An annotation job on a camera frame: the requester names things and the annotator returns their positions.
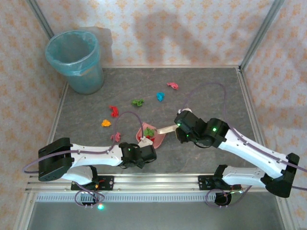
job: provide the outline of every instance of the gray tabletop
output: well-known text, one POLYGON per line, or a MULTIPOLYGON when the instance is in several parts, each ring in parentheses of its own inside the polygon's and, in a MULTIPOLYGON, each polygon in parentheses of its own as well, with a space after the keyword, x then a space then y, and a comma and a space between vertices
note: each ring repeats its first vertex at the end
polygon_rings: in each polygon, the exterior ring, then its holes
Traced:
MULTIPOLYGON (((227 89, 227 120, 239 132, 254 139, 247 109, 235 69, 104 69, 104 86, 91 95, 80 95, 68 88, 60 114, 54 140, 70 137, 71 143, 86 146, 110 146, 113 128, 102 127, 104 119, 115 122, 111 117, 110 105, 117 106, 119 113, 134 111, 154 127, 161 128, 174 124, 174 119, 190 91, 204 82, 220 82, 227 89), (175 82, 178 90, 167 86, 175 82), (157 92, 164 92, 162 102, 157 92), (143 98, 142 107, 131 105, 133 99, 143 98)), ((212 117, 223 117, 224 92, 217 85, 204 86, 196 91, 188 107, 193 113, 208 121, 212 117)), ((140 125, 135 117, 125 114, 118 122, 121 141, 137 143, 135 135, 140 125)), ((106 165, 97 166, 99 173, 213 173, 219 164, 234 167, 252 167, 236 155, 215 149, 200 149, 192 143, 180 144, 175 133, 169 133, 156 150, 157 160, 143 169, 106 165)))

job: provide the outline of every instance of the blue crumpled paper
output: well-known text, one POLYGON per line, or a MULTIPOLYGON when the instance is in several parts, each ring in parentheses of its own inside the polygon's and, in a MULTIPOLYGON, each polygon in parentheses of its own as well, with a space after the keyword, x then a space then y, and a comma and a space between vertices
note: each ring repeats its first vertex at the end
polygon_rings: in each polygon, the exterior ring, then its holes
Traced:
POLYGON ((160 102, 163 101, 164 96, 165 96, 165 94, 163 92, 158 92, 157 93, 158 101, 160 101, 160 102))

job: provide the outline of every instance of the cable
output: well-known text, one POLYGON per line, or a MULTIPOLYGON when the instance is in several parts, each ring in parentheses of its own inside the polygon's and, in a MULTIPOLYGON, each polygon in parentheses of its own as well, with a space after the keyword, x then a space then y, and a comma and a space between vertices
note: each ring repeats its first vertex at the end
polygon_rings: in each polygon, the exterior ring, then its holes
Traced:
POLYGON ((195 142, 193 142, 193 143, 194 143, 194 145, 196 145, 198 148, 201 148, 201 149, 207 149, 207 148, 210 148, 212 146, 212 145, 209 145, 209 146, 203 147, 203 146, 196 144, 195 142))
POLYGON ((206 196, 205 196, 205 203, 210 206, 210 207, 215 207, 215 208, 222 208, 222 207, 231 207, 231 206, 234 206, 236 205, 237 203, 239 203, 246 195, 246 193, 249 191, 249 189, 251 188, 251 186, 249 186, 243 193, 242 193, 242 196, 234 203, 232 203, 231 205, 226 205, 226 206, 222 206, 222 205, 219 205, 219 206, 216 206, 216 205, 212 205, 209 203, 208 199, 209 199, 209 194, 211 192, 222 192, 224 194, 224 196, 226 197, 226 202, 224 204, 226 204, 228 202, 228 197, 227 197, 227 193, 223 190, 223 189, 211 189, 209 192, 207 192, 206 196))
POLYGON ((77 196, 79 193, 81 193, 82 191, 84 192, 87 192, 90 196, 93 197, 93 199, 95 200, 95 204, 91 205, 91 207, 93 208, 94 206, 97 206, 99 205, 100 202, 104 201, 104 199, 106 198, 103 194, 100 194, 98 192, 95 192, 95 191, 91 191, 91 190, 88 190, 87 188, 84 188, 82 185, 78 184, 77 182, 75 182, 75 184, 81 189, 80 191, 78 191, 74 197, 74 201, 75 203, 80 206, 80 207, 87 207, 87 205, 83 205, 83 204, 80 204, 78 201, 77 201, 77 196))
MULTIPOLYGON (((118 116, 118 118, 116 119, 115 124, 114 124, 114 137, 117 133, 116 126, 117 126, 117 122, 118 122, 119 118, 123 114, 127 114, 127 113, 133 114, 138 118, 138 121, 141 125, 141 131, 142 131, 142 137, 143 137, 144 136, 144 130, 143 130, 143 123, 141 121, 141 118, 135 112, 132 112, 132 111, 125 111, 121 115, 118 116)), ((24 173, 38 173, 38 171, 27 171, 27 169, 30 166, 35 165, 35 164, 39 163, 40 161, 43 161, 43 160, 51 158, 51 157, 55 157, 55 156, 59 156, 59 155, 67 154, 67 153, 85 153, 85 154, 93 154, 93 155, 105 154, 105 153, 108 153, 109 151, 111 151, 114 146, 115 146, 115 138, 113 139, 113 143, 112 143, 111 147, 108 150, 105 150, 105 151, 102 151, 102 152, 93 152, 93 151, 84 151, 84 150, 66 150, 66 151, 51 153, 51 154, 46 155, 44 157, 38 158, 37 160, 35 160, 35 161, 29 163, 28 165, 24 166, 22 171, 24 173)))
MULTIPOLYGON (((307 173, 307 169, 304 169, 304 168, 302 168, 302 167, 300 167, 300 166, 298 166, 298 165, 295 165, 295 164, 286 162, 286 161, 284 161, 284 160, 281 160, 281 159, 278 158, 278 157, 272 156, 272 155, 266 153, 265 151, 263 151, 263 150, 257 148, 256 146, 254 146, 254 145, 248 143, 246 140, 244 140, 244 139, 241 137, 241 135, 236 131, 236 129, 231 125, 231 123, 229 123, 229 121, 228 121, 228 119, 227 119, 227 116, 226 116, 226 99, 227 99, 227 92, 226 92, 225 86, 224 86, 223 84, 219 83, 219 82, 202 83, 202 84, 200 84, 198 87, 196 87, 195 89, 193 89, 193 90, 187 95, 187 98, 186 98, 186 100, 185 100, 185 102, 184 102, 184 104, 183 104, 183 106, 182 106, 182 108, 181 108, 180 111, 182 111, 184 108, 186 108, 186 105, 187 105, 188 101, 190 100, 191 96, 192 96, 198 89, 202 88, 202 87, 205 86, 205 85, 219 85, 219 86, 223 89, 223 91, 224 91, 223 116, 224 116, 225 122, 228 124, 229 128, 233 131, 233 133, 235 134, 235 136, 236 136, 238 139, 240 139, 240 140, 241 140, 243 143, 245 143, 247 146, 251 147, 253 150, 255 150, 255 151, 257 151, 257 152, 259 152, 259 153, 261 153, 261 154, 263 154, 263 155, 265 155, 265 156, 271 158, 271 159, 274 159, 274 160, 276 160, 276 161, 278 161, 278 162, 280 162, 280 163, 289 165, 289 166, 291 166, 291 167, 294 167, 294 168, 296 168, 296 169, 299 169, 299 170, 301 170, 301 171, 307 173)), ((292 186, 292 188, 294 188, 294 189, 299 189, 299 190, 303 190, 303 191, 307 191, 307 188, 302 188, 302 187, 297 187, 297 186, 292 186)))

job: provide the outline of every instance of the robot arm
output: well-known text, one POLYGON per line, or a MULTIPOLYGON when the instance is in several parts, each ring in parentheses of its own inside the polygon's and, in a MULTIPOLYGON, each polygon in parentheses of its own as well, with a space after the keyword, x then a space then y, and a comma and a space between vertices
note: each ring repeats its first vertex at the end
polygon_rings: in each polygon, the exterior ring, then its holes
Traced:
MULTIPOLYGON (((296 169, 246 145, 237 138, 227 123, 217 118, 212 118, 206 123, 188 110, 178 114, 175 123, 178 126, 176 136, 181 143, 192 141, 198 146, 204 145, 205 148, 213 146, 231 152, 257 166, 257 168, 234 168, 220 165, 213 176, 217 188, 229 189, 230 185, 237 184, 256 185, 265 187, 276 196, 289 197, 296 169)), ((259 145, 240 133, 239 135, 258 149, 285 162, 298 165, 299 157, 294 153, 284 155, 259 145)))
POLYGON ((65 150, 72 150, 73 153, 51 157, 39 162, 38 179, 47 182, 62 178, 84 185, 94 181, 97 175, 97 170, 92 165, 143 168, 145 164, 157 159, 152 142, 147 138, 143 138, 138 145, 123 142, 115 145, 106 154, 99 154, 108 149, 110 147, 88 147, 71 144, 69 138, 58 139, 40 149, 38 152, 39 158, 65 150))

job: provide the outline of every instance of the trash can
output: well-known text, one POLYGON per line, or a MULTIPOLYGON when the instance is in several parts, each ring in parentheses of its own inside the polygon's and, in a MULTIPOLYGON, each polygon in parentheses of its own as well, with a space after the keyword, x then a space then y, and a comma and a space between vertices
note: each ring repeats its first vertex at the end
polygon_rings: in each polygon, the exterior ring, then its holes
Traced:
POLYGON ((99 42, 87 31, 68 31, 56 35, 48 42, 47 61, 78 93, 91 94, 104 83, 100 64, 99 42))

